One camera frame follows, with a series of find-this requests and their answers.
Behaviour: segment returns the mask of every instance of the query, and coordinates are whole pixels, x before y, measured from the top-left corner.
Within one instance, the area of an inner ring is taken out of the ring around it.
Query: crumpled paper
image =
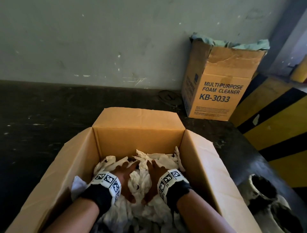
[[[171,214],[170,208],[164,203],[159,195],[156,195],[146,206],[141,204],[141,200],[151,187],[151,179],[148,173],[147,161],[155,160],[158,166],[164,166],[166,169],[179,169],[185,172],[179,156],[179,150],[175,147],[174,154],[145,154],[136,150],[136,160],[140,160],[139,169],[130,174],[128,187],[136,199],[132,204],[120,195],[117,201],[93,226],[91,232],[103,233],[105,225],[113,233],[126,233],[132,227],[135,233],[157,232],[157,233],[186,233],[184,223],[180,215]],[[116,162],[115,156],[107,156],[98,163],[94,169],[94,176],[98,171],[112,171],[117,166],[121,166],[128,161],[125,157]],[[72,185],[72,200],[80,195],[87,187],[87,184],[79,177],[75,177]]]

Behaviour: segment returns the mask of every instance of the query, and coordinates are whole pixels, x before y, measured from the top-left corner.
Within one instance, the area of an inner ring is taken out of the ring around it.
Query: dark floor
[[[0,81],[0,232],[18,214],[63,144],[92,126],[104,108],[177,112],[184,126],[212,141],[238,185],[262,175],[289,202],[307,232],[307,206],[229,122],[186,117],[158,98],[158,90]]]

